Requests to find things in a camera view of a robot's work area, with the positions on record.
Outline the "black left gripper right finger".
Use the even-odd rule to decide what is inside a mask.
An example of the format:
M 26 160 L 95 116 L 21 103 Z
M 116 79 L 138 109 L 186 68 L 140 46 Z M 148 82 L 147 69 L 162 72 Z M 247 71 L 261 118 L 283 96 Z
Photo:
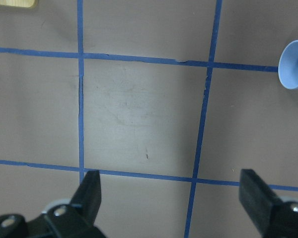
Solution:
M 298 199 L 278 196 L 252 169 L 242 169 L 239 201 L 263 238 L 298 238 Z

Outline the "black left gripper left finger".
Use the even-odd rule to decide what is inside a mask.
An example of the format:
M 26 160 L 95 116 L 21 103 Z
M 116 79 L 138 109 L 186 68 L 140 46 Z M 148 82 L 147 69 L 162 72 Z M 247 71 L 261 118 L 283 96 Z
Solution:
M 54 238 L 104 238 L 94 225 L 101 204 L 99 171 L 89 171 L 70 199 L 58 204 L 44 215 Z

